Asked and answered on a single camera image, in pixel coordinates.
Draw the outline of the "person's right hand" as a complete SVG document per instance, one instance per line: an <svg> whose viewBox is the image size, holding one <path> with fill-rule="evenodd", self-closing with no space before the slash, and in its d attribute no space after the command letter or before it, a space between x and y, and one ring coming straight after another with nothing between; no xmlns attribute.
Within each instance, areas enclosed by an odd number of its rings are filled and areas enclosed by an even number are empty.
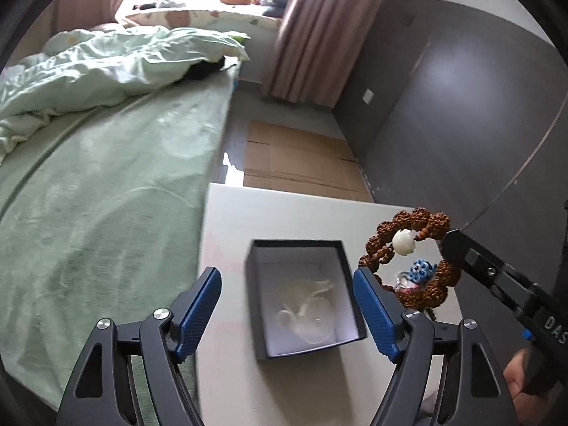
<svg viewBox="0 0 568 426"><path fill-rule="evenodd" d="M541 401L540 397L524 391L525 365L528 356L529 350L521 349L513 356L503 372L518 419L532 414Z"/></svg>

